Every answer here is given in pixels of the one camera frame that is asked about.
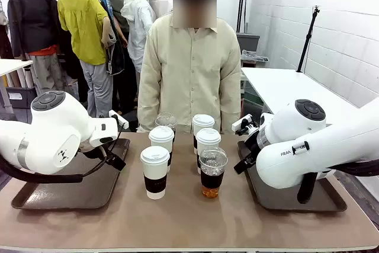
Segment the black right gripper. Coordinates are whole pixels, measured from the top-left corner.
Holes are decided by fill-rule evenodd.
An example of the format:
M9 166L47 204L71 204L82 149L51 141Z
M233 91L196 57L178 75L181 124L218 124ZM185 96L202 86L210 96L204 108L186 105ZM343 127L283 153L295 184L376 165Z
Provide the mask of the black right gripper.
M245 141L241 140L237 143L240 162L238 162L233 169L238 175L253 167L256 163L259 154L257 136L257 134L252 134Z

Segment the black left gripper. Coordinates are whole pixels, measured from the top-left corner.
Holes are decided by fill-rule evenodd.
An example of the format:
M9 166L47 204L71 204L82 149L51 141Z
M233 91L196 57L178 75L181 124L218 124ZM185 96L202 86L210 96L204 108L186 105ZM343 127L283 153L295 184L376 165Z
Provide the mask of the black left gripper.
M118 171L122 171L126 166L126 163L116 154L114 154L109 149L104 148L103 146L99 147L99 150L102 153L102 160L112 166L114 169Z

